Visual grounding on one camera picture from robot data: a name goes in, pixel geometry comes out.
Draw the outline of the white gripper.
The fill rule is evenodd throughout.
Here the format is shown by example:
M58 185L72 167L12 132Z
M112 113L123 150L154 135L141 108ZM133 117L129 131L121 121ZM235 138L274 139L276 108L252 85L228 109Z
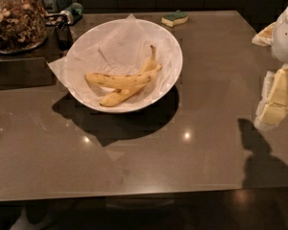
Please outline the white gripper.
M288 63L288 7L282 14L252 38L258 46L271 46L275 58ZM254 126L259 130L278 127L288 116L288 64L276 72L268 71L255 112Z

